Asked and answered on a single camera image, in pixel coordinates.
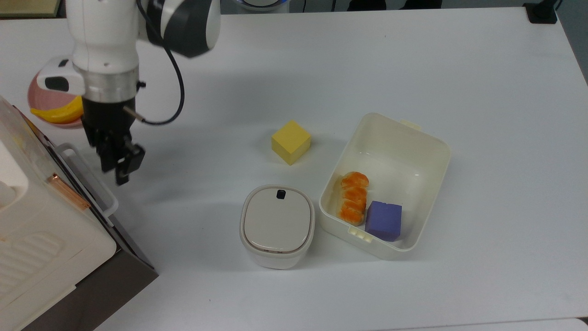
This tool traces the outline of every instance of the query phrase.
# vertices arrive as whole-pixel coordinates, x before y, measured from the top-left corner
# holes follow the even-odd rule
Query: food container
[[[377,113],[366,114],[347,143],[319,200],[319,222],[327,232],[383,260],[415,247],[427,223],[450,159],[443,141]],[[367,206],[375,201],[402,206],[394,242],[381,240],[337,217],[339,179],[350,171],[369,181]]]
[[[309,197],[295,188],[261,186],[245,200],[239,233],[257,264],[288,269],[310,246],[315,233],[315,209]]]

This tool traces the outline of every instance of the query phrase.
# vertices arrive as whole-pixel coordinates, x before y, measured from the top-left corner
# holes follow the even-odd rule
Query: white lid
[[[283,198],[278,197],[278,191],[285,193]],[[301,193],[280,186],[261,188],[245,206],[245,239],[259,250],[295,251],[309,237],[311,215],[310,202]]]

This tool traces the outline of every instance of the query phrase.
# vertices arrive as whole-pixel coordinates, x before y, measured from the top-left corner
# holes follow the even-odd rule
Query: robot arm
[[[75,41],[73,54],[50,60],[37,83],[47,90],[82,96],[82,123],[88,143],[96,147],[102,171],[115,170],[116,183],[122,185],[145,155],[145,150],[132,142],[130,132],[139,117],[135,114],[135,95],[144,86],[139,81],[136,51],[140,26],[155,27],[146,29],[151,43],[163,46],[163,40],[167,50],[195,57],[216,43],[220,2],[68,0],[66,13]]]

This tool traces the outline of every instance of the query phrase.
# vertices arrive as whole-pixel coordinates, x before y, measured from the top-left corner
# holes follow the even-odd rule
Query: yellow banana
[[[73,122],[83,115],[82,97],[77,96],[67,105],[51,110],[38,110],[31,108],[33,115],[54,124]]]

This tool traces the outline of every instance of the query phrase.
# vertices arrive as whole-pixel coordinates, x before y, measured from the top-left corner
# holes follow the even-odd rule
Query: yellow cube
[[[310,134],[294,120],[289,121],[272,136],[272,150],[292,165],[310,147]]]

